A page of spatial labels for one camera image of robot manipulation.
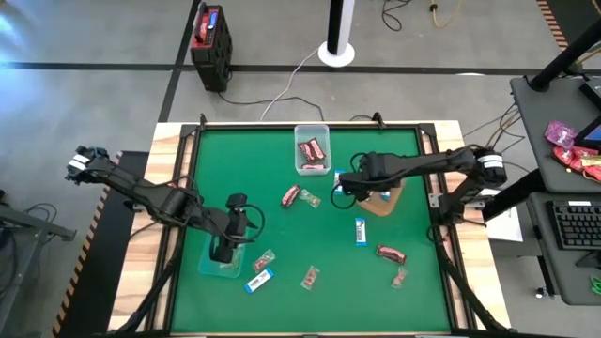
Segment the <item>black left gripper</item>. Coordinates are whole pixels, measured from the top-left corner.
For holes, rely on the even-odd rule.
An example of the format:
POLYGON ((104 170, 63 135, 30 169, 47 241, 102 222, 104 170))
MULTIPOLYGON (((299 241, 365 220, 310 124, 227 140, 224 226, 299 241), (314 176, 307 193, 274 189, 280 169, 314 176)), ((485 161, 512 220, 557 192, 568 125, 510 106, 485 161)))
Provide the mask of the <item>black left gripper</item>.
POLYGON ((229 263, 232 260, 233 251, 239 245, 254 243, 254 239, 245 238, 247 227, 257 229, 242 208, 246 202, 245 194, 235 193, 230 195, 225 203, 227 212, 217 208, 209 211, 208 220, 214 227, 209 252, 211 260, 229 263))

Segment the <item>purple candy bag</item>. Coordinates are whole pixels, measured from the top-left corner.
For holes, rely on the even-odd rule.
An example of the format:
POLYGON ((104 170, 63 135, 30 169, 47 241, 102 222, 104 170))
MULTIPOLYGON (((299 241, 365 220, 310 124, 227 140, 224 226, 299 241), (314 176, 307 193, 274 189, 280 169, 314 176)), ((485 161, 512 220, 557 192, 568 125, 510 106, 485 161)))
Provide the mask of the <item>purple candy bag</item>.
POLYGON ((544 136, 551 144, 569 149, 574 145, 578 133, 561 121, 551 120, 547 125, 544 136))

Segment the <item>red candy bag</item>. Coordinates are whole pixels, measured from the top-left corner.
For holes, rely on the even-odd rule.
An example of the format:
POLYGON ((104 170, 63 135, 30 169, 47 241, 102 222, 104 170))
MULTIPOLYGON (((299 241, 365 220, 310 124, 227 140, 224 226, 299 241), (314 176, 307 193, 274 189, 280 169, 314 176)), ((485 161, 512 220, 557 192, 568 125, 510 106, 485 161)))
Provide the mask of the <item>red candy bag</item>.
POLYGON ((580 146, 569 149, 554 146, 552 156, 568 173, 579 174, 601 184, 601 155, 598 150, 580 146))

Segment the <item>brown cork tray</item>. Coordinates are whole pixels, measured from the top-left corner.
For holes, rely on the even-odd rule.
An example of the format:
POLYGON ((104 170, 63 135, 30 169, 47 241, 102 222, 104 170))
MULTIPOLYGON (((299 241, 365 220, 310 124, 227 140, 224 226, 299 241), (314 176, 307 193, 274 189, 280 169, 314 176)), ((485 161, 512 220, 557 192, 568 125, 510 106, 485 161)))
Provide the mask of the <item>brown cork tray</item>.
POLYGON ((388 216, 394 211, 405 185, 406 180, 401 179, 398 187, 388 190, 388 199, 383 197, 383 192, 369 192, 368 198, 363 201, 359 201, 358 205, 364 210, 367 210, 379 217, 388 216))

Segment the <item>teal translucent plastic bin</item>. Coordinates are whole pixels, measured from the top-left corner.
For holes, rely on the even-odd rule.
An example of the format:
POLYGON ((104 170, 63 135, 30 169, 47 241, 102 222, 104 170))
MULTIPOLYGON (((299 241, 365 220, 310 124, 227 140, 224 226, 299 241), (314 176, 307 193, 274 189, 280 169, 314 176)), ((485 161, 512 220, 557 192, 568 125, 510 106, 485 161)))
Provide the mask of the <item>teal translucent plastic bin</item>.
POLYGON ((231 278, 231 279, 238 278, 240 276, 240 272, 242 269, 242 263, 244 261, 244 256, 243 256, 243 260, 241 262, 241 267, 239 269, 239 272, 232 273, 230 270, 227 270, 223 267, 223 265, 226 263, 221 263, 221 262, 217 262, 217 261, 210 259, 209 252, 211 249, 211 241, 212 241, 212 236, 207 235, 206 239, 205 239, 204 247, 202 250, 201 258, 200 258, 200 261, 198 264, 199 273, 203 274, 203 275, 217 276, 217 277, 224 277, 224 278, 231 278))

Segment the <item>clear plastic bin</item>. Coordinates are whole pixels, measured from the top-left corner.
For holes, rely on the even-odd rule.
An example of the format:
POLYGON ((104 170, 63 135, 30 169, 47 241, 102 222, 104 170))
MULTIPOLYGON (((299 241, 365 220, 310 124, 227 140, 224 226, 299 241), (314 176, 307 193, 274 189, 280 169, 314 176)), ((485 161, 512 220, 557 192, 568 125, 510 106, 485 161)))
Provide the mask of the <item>clear plastic bin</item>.
POLYGON ((298 125, 294 129, 294 145, 295 145, 295 168, 301 176, 325 176, 329 173, 332 166, 331 159, 331 140, 330 129, 327 125, 298 125), (326 159, 323 161, 307 162, 302 156, 298 143, 307 143, 309 140, 316 138, 326 154, 326 159), (324 163, 327 167, 322 170, 303 170, 301 166, 304 163, 324 163))

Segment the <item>white paper sheet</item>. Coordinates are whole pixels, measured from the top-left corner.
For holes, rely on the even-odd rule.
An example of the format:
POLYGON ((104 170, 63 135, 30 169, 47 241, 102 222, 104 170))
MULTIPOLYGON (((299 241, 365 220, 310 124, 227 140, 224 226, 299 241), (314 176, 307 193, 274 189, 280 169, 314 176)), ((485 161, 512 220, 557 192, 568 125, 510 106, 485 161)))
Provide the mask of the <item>white paper sheet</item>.
POLYGON ((522 242, 517 207, 511 207, 498 216, 485 221, 489 239, 522 242))

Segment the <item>white black pole stand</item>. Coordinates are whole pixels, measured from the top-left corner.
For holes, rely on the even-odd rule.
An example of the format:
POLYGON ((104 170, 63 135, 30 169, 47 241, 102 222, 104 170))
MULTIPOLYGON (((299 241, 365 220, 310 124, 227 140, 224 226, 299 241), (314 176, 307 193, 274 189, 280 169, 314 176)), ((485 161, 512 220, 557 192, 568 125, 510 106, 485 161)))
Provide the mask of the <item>white black pole stand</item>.
POLYGON ((318 48, 319 59, 331 68, 348 66, 355 57, 349 43, 355 0, 331 0, 327 40, 318 48))

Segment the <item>black diagonal stand leg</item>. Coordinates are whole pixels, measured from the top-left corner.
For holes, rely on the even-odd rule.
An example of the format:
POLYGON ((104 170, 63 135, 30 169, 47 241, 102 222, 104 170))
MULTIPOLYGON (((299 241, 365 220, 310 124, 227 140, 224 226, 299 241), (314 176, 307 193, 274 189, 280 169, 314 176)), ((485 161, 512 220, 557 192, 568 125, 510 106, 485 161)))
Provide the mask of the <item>black diagonal stand leg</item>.
POLYGON ((482 210, 483 219, 488 222, 506 209, 522 203, 532 192, 544 192, 545 190, 540 170, 536 169, 496 194, 482 210))

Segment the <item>black red power box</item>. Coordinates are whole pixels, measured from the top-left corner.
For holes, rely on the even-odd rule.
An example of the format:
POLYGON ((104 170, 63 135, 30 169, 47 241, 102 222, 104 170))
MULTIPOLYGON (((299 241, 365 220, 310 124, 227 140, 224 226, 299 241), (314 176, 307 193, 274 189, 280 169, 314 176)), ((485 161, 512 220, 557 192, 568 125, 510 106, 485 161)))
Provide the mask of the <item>black red power box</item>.
POLYGON ((232 52, 232 38, 223 7, 201 2, 193 23, 190 57, 207 91, 227 90, 232 52))

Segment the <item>black keyboard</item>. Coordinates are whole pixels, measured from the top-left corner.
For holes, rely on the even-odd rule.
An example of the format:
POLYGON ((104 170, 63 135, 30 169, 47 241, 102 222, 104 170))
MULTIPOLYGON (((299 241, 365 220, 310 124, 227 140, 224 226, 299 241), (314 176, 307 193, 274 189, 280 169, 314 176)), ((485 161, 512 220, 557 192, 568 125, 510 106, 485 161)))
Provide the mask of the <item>black keyboard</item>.
POLYGON ((546 202, 551 227, 562 250, 601 251, 601 202, 546 202))

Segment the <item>grey metal stand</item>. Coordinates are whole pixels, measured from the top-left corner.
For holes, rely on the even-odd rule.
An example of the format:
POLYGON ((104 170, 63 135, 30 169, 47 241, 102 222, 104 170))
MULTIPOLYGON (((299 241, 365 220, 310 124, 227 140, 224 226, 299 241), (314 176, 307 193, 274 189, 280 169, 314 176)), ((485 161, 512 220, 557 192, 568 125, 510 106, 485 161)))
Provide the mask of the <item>grey metal stand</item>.
POLYGON ((57 215, 45 202, 15 209, 0 189, 0 338, 20 338, 14 333, 18 302, 36 279, 42 249, 53 239, 75 238, 74 230, 54 222, 57 215))

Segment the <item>tablet with blue screen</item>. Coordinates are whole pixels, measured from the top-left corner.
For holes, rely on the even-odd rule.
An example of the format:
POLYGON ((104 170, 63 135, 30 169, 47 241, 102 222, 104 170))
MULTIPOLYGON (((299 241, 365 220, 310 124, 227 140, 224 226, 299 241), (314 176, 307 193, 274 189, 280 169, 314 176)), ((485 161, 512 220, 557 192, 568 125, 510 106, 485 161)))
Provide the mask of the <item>tablet with blue screen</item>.
POLYGON ((574 145, 601 151, 601 115, 574 138, 574 145))

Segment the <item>black laptop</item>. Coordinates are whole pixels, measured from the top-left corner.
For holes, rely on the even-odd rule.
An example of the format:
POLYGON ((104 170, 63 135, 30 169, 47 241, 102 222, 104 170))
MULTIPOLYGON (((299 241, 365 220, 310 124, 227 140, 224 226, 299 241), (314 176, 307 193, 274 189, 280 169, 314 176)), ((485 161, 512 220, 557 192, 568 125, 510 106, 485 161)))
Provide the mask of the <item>black laptop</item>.
POLYGON ((601 111, 601 78, 586 80, 579 91, 599 110, 601 111))

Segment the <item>black table frame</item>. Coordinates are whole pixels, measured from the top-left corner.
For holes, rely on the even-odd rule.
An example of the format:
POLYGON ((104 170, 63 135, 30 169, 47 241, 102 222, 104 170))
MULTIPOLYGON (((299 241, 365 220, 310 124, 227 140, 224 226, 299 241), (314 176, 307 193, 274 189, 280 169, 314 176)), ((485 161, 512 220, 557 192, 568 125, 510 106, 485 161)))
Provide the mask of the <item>black table frame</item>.
MULTIPOLYGON (((400 130, 401 127, 416 127, 418 141, 423 142, 426 153, 431 153, 435 149, 446 150, 464 145, 459 122, 456 120, 407 120, 385 121, 384 123, 386 129, 379 129, 376 121, 368 120, 326 122, 331 131, 341 130, 343 127, 351 129, 366 127, 371 131, 392 131, 393 129, 400 130)), ((193 155, 195 151, 193 147, 198 144, 193 137, 196 135, 196 126, 199 124, 200 122, 157 123, 146 162, 145 178, 152 182, 159 182, 160 179, 168 178, 167 174, 173 174, 173 170, 175 170, 175 175, 191 173, 193 160, 197 157, 197 155, 193 155)), ((320 122, 208 122, 207 129, 217 130, 219 127, 232 130, 234 127, 241 127, 249 130, 253 127, 261 131, 270 131, 276 127, 282 127, 292 130, 297 125, 316 124, 320 124, 320 122)), ((442 192, 442 188, 445 187, 454 190, 463 178, 458 173, 444 174, 443 177, 431 175, 430 180, 426 182, 427 188, 432 188, 433 192, 442 192)), ((464 216, 469 221, 480 223, 484 221, 481 210, 473 207, 466 207, 464 216)), ((145 211, 137 213, 131 224, 132 233, 149 222, 150 218, 145 211)), ((469 283, 471 290, 494 319, 509 328, 511 322, 501 291, 501 283, 487 230, 482 225, 469 222, 460 223, 455 226, 455 229, 445 227, 441 227, 441 229, 445 236, 448 235, 445 250, 454 263, 461 266, 461 273, 469 283)), ((141 234, 142 238, 134 239, 132 244, 128 244, 107 330, 116 330, 125 324, 133 313, 134 307, 143 300, 155 275, 159 273, 155 272, 155 268, 161 269, 164 265, 164 263, 159 263, 162 259, 161 254, 166 254, 168 258, 171 258, 177 242, 175 235, 178 235, 178 232, 176 229, 163 231, 155 228, 155 230, 146 230, 141 234)), ((458 286, 451 280, 451 277, 445 278, 446 280, 443 279, 443 282, 449 282, 451 286, 452 308, 455 310, 456 323, 459 328, 477 327, 477 329, 483 330, 485 326, 481 319, 474 319, 473 323, 475 324, 468 323, 469 315, 475 318, 475 310, 468 310, 468 303, 463 300, 458 286)), ((175 287, 175 282, 167 282, 165 287, 172 285, 175 287)), ((152 310, 154 315, 147 315, 137 331, 145 330, 145 324, 149 324, 149 330, 167 328, 167 324, 163 324, 163 320, 167 318, 166 308, 169 292, 171 291, 163 288, 158 300, 153 305, 155 306, 153 308, 155 310, 152 310)))

